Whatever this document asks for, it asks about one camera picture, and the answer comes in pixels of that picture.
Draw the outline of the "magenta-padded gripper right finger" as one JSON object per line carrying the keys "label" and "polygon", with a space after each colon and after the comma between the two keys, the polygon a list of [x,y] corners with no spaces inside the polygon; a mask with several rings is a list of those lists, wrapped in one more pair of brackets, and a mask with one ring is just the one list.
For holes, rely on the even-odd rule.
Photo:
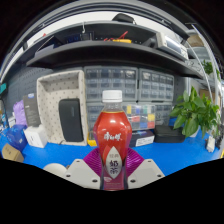
{"label": "magenta-padded gripper right finger", "polygon": [[152,159],[144,159],[129,148],[125,162],[127,187],[140,188],[164,177],[163,172]]}

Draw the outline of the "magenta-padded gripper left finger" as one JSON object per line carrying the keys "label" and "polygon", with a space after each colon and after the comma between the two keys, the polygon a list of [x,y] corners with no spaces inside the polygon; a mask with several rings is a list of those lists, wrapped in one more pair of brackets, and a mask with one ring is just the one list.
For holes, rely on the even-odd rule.
{"label": "magenta-padded gripper left finger", "polygon": [[99,149],[95,148],[83,159],[75,159],[64,174],[64,178],[84,188],[101,187],[102,161]]}

